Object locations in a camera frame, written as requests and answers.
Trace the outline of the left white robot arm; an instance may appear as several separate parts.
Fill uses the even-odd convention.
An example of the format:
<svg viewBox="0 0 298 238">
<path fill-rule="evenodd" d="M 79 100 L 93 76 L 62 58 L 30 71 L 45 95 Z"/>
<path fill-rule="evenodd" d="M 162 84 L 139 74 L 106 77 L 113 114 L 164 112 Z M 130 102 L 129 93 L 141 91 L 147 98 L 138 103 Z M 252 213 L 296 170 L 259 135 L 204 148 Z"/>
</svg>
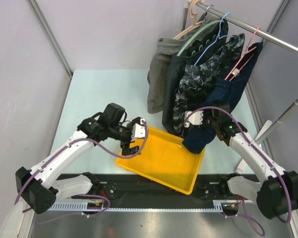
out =
<svg viewBox="0 0 298 238">
<path fill-rule="evenodd" d="M 54 153 L 30 169 L 21 167 L 15 173 L 18 203 L 23 199 L 36 214 L 46 212 L 59 199 L 96 198 L 106 200 L 100 193 L 100 180 L 89 172 L 59 180 L 62 172 L 88 150 L 99 147 L 121 159 L 131 159 L 144 149 L 132 147 L 137 139 L 147 141 L 149 128 L 146 120 L 137 117 L 126 122 L 125 109 L 115 103 L 84 119 L 72 136 Z"/>
</svg>

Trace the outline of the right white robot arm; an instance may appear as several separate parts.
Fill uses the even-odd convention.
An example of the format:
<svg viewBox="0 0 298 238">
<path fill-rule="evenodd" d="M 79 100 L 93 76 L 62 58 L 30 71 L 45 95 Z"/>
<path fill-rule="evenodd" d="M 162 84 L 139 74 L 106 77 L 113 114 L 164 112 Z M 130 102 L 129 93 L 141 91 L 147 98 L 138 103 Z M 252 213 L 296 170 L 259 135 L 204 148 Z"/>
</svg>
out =
<svg viewBox="0 0 298 238">
<path fill-rule="evenodd" d="M 202 113 L 202 124 L 212 127 L 218 138 L 239 154 L 258 178 L 258 182 L 253 182 L 234 176 L 219 186 L 220 195 L 225 199 L 241 195 L 256 203 L 266 218 L 287 213 L 289 217 L 285 222 L 289 222 L 292 211 L 298 209 L 298 173 L 288 172 L 273 161 L 243 124 L 225 109 L 206 106 Z"/>
</svg>

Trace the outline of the pink wire hanger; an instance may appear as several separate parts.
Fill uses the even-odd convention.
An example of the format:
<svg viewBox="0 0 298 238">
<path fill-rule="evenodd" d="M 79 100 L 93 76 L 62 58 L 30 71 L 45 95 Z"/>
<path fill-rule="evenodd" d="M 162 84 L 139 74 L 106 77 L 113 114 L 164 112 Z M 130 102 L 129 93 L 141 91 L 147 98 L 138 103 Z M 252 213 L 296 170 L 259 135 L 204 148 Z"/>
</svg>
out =
<svg viewBox="0 0 298 238">
<path fill-rule="evenodd" d="M 237 63 L 234 65 L 232 70 L 228 73 L 228 75 L 225 77 L 225 81 L 233 81 L 241 72 L 241 70 L 245 67 L 245 65 L 250 61 L 250 59 L 254 56 L 254 51 L 257 49 L 257 46 L 251 46 L 251 43 L 253 41 L 253 38 L 255 37 L 256 33 L 260 30 L 260 26 L 256 28 L 255 32 L 251 36 L 247 47 L 245 48 L 244 54 L 240 57 L 240 59 L 237 61 Z M 249 58 L 244 62 L 244 64 L 241 64 L 243 59 L 249 56 Z"/>
</svg>

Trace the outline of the navy blue shorts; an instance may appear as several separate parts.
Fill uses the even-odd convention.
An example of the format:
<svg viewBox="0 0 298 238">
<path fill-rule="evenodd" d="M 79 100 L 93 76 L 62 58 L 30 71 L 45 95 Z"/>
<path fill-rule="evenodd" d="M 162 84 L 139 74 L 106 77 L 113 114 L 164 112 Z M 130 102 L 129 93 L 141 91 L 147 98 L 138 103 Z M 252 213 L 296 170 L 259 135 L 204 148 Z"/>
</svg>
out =
<svg viewBox="0 0 298 238">
<path fill-rule="evenodd" d="M 229 68 L 225 71 L 224 76 L 218 76 L 216 78 L 215 88 L 207 97 L 206 101 L 198 105 L 197 108 L 215 106 L 225 109 L 227 112 L 232 112 L 235 109 L 257 63 L 263 48 L 263 43 L 257 42 L 251 46 L 257 46 L 257 49 L 254 51 L 254 56 L 241 70 L 240 74 L 233 81 L 225 81 L 225 77 L 232 70 Z M 248 58 L 249 56 L 246 56 L 241 64 L 244 64 Z M 233 124 L 232 119 L 225 113 L 219 110 L 216 111 L 218 112 L 218 127 L 216 129 L 209 126 L 203 127 L 202 125 L 195 125 L 184 137 L 183 145 L 190 152 L 199 154 L 215 137 L 229 143 L 230 137 L 240 132 L 238 127 Z"/>
</svg>

